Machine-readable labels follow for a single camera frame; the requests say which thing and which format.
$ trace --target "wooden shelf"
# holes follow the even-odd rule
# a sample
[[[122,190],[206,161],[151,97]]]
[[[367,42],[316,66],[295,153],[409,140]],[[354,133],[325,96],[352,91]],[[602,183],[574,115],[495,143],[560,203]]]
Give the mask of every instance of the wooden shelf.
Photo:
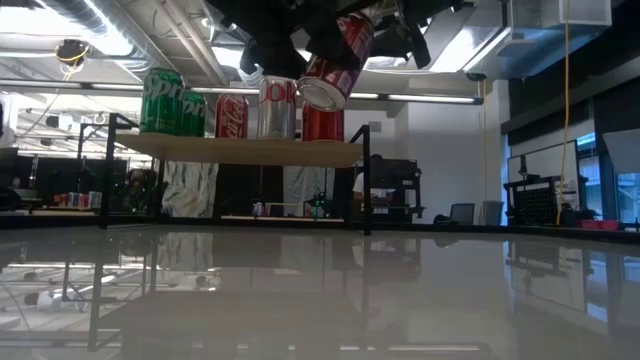
[[[212,139],[165,134],[123,134],[117,135],[116,141],[168,161],[344,168],[362,157],[362,145],[339,142]]]

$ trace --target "sprite logo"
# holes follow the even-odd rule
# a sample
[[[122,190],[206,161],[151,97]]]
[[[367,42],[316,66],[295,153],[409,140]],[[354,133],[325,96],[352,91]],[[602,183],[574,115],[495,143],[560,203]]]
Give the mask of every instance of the sprite logo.
[[[204,106],[204,104],[196,104],[192,101],[185,100],[183,106],[185,114],[195,115],[198,117],[207,116],[207,108]]]
[[[168,95],[170,98],[182,99],[182,86],[180,84],[172,84],[169,81],[162,80],[157,74],[151,74],[144,79],[144,94],[149,96],[151,101],[158,96]]]

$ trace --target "reflective tabletop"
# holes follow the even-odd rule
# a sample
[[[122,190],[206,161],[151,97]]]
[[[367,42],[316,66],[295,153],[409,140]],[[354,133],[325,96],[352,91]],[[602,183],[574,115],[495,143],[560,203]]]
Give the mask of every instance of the reflective tabletop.
[[[631,359],[640,246],[144,226],[0,232],[0,359]]]

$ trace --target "diet coke can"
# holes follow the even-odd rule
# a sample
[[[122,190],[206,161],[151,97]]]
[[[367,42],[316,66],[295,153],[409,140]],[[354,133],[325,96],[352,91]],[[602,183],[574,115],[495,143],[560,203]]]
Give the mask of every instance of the diet coke can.
[[[246,139],[249,102],[240,95],[220,95],[216,104],[216,137]]]
[[[296,83],[265,76],[260,84],[258,139],[294,140],[296,135]]]
[[[345,41],[360,59],[360,69],[344,70],[337,64],[314,55],[298,89],[306,102],[323,111],[341,110],[347,103],[364,64],[369,58],[374,30],[371,20],[361,12],[338,19]]]
[[[304,104],[302,141],[344,142],[344,110],[320,111],[309,104]]]

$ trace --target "green soda can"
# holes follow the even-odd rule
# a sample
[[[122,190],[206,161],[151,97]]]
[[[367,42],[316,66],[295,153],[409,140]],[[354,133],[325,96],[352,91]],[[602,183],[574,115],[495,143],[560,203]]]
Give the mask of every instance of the green soda can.
[[[142,90],[141,133],[179,135],[184,88],[182,75],[176,71],[161,68],[149,71]]]
[[[204,126],[207,120],[207,100],[197,92],[185,91],[182,103],[180,135],[204,137]]]

